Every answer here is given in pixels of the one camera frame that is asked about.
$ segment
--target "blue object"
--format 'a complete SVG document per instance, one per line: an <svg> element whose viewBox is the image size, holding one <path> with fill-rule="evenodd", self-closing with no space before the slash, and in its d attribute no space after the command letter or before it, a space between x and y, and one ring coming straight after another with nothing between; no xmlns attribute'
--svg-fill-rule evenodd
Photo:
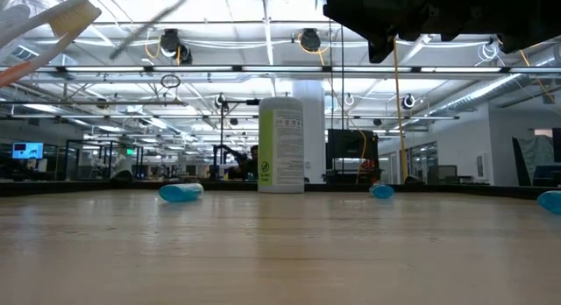
<svg viewBox="0 0 561 305"><path fill-rule="evenodd" d="M196 201L203 191L203 187L198 183L167 185L160 188L160 196L168 202L192 202Z"/></svg>
<svg viewBox="0 0 561 305"><path fill-rule="evenodd" d="M394 190L390 186L379 185L370 188L370 192L376 199L389 199L394 195Z"/></svg>
<svg viewBox="0 0 561 305"><path fill-rule="evenodd" d="M553 214L561 214L561 191L548 191L537 197L542 208Z"/></svg>

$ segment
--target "wooden table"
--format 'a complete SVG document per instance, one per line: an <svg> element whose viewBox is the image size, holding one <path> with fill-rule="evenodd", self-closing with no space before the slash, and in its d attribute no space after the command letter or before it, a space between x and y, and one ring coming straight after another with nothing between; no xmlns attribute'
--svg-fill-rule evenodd
<svg viewBox="0 0 561 305"><path fill-rule="evenodd" d="M447 194L0 199L0 304L561 304L561 218Z"/></svg>

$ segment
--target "ceiling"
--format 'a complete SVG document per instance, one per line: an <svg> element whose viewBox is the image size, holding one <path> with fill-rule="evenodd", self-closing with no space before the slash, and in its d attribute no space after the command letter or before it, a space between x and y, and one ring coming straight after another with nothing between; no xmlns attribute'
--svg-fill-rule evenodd
<svg viewBox="0 0 561 305"><path fill-rule="evenodd" d="M169 5L178 0L89 0L100 8L103 13L93 26L90 26L74 44L68 47L65 55L75 60L80 66L151 66L175 65L175 59L167 58L158 50L158 37L164 29L174 28L180 32L182 43L193 54L193 65L290 65L290 66L365 66L368 62L366 41L354 32L341 25L330 22L321 11L322 0L188 0L179 10L172 13L163 22L154 26L149 33L136 41L135 46L127 48L116 60L110 60L114 46L118 46L129 33ZM41 12L46 7L57 4L57 0L11 0L10 5L26 4L32 13ZM270 25L264 21L269 16ZM305 28L317 29L325 52L310 54L303 52L298 43L298 35ZM439 36L422 36L416 42L398 41L397 59L400 66L450 66L450 67L485 67L497 65L498 57L506 65L519 64L518 54L505 55L487 46L489 36L460 35L450 43L440 41ZM55 38L49 26L44 25L28 32L20 44L35 53L45 52ZM529 50L530 56L539 52L544 46ZM4 60L4 65L20 62L14 56ZM393 56L389 56L381 65L392 66ZM344 95L352 96L354 103L347 106L346 113L353 116L385 115L396 113L395 79L393 74L368 74L345 78L340 76L331 79L328 75L305 77L304 74L215 74L217 78L209 82L207 74L178 74L182 84L177 89L161 89L160 74L78 74L74 81L67 81L66 95L70 100L95 101L107 98L109 101L155 101L180 100L184 106L146 105L138 112L150 115L189 115L201 116L217 114L214 101L219 94L228 99L253 99L268 96L285 96L292 92L292 80L313 78L322 81L326 95L333 92L340 95L344 85ZM33 86L30 89L13 89L4 92L2 97L7 100L23 96L28 100L52 101L60 100L65 94L63 82L41 82L49 78L49 74L37 74L27 77L22 83ZM458 78L442 74L441 76L406 77L400 79L400 91L403 96L412 95L417 99L417 110L429 108L453 95L459 90L477 82L484 77L479 75L460 76ZM110 79L112 83L100 82ZM80 113L107 115L123 114L116 106L98 109L96 106L73 106L66 109ZM39 113L22 108L22 113ZM340 108L335 112L340 115ZM231 112L236 115L257 114L255 106L238 106ZM99 124L103 120L86 120L88 124ZM136 133L166 134L166 131L148 125L140 126L134 119L121 124L111 123L115 127L124 127ZM170 127L184 134L207 135L211 141L217 138L216 120L163 120ZM357 120L355 124L364 129L374 129L372 120ZM382 129L391 124L382 125ZM256 130L254 120L240 119L236 126L227 125L229 129L240 129L232 132L232 136L242 131ZM246 148L251 143L241 144Z"/></svg>

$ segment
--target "table surface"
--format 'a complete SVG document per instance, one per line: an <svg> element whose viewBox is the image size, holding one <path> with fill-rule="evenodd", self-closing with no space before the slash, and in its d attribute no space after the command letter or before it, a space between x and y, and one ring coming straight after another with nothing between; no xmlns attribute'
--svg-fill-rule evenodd
<svg viewBox="0 0 561 305"><path fill-rule="evenodd" d="M561 217L469 195L0 199L0 304L560 304Z"/></svg>

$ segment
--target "ductwork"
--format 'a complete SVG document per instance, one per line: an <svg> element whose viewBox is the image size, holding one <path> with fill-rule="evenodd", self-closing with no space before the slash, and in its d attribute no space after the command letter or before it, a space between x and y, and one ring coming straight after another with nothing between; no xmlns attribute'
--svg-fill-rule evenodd
<svg viewBox="0 0 561 305"><path fill-rule="evenodd" d="M529 63L533 67L561 66L560 45L554 45L529 57ZM526 66L526 63L521 61L517 66ZM448 97L448 99L438 103L434 108L419 112L418 114L439 116L449 111L458 112L474 108L481 103L486 103L520 87L526 87L530 82L531 79L528 74L510 74L492 81L478 82Z"/></svg>

